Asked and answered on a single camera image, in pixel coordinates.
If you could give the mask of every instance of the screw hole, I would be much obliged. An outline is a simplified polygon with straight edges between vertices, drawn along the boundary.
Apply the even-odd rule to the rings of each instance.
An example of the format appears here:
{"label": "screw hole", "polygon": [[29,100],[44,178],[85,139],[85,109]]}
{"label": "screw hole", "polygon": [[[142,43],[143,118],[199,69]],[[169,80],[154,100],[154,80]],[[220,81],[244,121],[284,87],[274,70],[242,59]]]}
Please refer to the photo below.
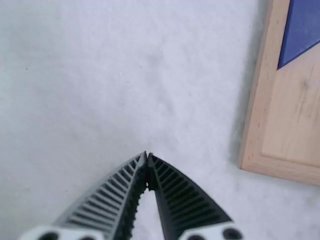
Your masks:
{"label": "screw hole", "polygon": [[80,238],[79,240],[95,240],[95,239],[91,236],[85,236],[85,237]]}
{"label": "screw hole", "polygon": [[240,240],[242,234],[235,228],[227,228],[223,231],[223,236],[226,240]]}
{"label": "screw hole", "polygon": [[191,235],[190,237],[188,237],[187,240],[206,240],[206,239],[200,235]]}
{"label": "screw hole", "polygon": [[59,235],[53,231],[47,232],[39,237],[38,240],[57,240]]}

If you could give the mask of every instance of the white surface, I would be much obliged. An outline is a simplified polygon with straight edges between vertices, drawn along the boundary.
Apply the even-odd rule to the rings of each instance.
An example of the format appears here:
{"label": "white surface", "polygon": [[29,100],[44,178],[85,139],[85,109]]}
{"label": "white surface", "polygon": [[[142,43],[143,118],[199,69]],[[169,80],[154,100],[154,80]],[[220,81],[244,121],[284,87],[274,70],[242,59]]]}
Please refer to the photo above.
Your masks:
{"label": "white surface", "polygon": [[[143,150],[247,239],[319,239],[319,187],[237,168],[266,3],[1,0],[0,239]],[[162,239],[155,206],[145,194],[133,239]]]}

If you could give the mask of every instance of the blue panel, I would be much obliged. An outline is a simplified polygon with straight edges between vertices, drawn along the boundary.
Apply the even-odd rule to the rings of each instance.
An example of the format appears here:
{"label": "blue panel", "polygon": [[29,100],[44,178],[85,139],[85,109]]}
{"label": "blue panel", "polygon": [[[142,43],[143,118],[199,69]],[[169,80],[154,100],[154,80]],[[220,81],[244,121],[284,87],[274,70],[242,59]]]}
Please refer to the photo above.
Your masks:
{"label": "blue panel", "polygon": [[278,69],[320,42],[320,0],[291,0]]}

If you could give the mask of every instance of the light wood panel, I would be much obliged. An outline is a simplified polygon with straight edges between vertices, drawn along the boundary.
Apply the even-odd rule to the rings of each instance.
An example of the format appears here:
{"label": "light wood panel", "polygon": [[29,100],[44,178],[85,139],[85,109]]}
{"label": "light wood panel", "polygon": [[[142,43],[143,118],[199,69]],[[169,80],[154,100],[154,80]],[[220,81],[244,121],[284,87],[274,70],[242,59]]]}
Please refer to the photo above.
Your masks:
{"label": "light wood panel", "polygon": [[289,4],[269,4],[239,166],[320,185],[320,46],[277,70]]}

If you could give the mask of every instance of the wooden edge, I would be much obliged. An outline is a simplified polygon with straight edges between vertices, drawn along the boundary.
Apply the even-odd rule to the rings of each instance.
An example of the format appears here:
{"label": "wooden edge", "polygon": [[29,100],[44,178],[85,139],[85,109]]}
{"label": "wooden edge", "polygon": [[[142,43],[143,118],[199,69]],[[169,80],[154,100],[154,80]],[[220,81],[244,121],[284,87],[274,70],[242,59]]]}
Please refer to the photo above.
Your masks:
{"label": "wooden edge", "polygon": [[259,57],[244,125],[239,167],[252,166],[261,159],[271,93],[273,90],[290,0],[271,0],[266,15]]}
{"label": "wooden edge", "polygon": [[260,47],[259,47],[258,57],[256,60],[256,67],[255,67],[255,72],[254,72],[254,76],[253,76],[253,82],[252,82],[252,87],[251,87],[251,92],[250,92],[250,97],[249,97],[249,103],[248,103],[248,108],[247,108],[247,112],[246,112],[246,116],[245,116],[242,141],[241,141],[240,151],[239,151],[239,161],[238,161],[239,168],[242,168],[242,163],[244,160],[245,147],[246,147],[246,143],[247,143],[250,119],[251,119],[255,95],[256,95],[256,89],[257,89],[258,78],[259,78],[259,74],[260,74],[262,58],[263,58],[263,55],[265,52],[265,44],[266,44],[266,38],[267,38],[267,34],[268,34],[268,29],[269,29],[269,23],[270,23],[269,19],[271,17],[272,5],[273,5],[273,0],[270,0],[268,7],[267,7],[267,10],[266,10],[265,19],[264,19],[264,30],[263,30],[261,41],[260,41]]}
{"label": "wooden edge", "polygon": [[244,170],[271,177],[319,185],[320,168],[261,156],[243,166]]}

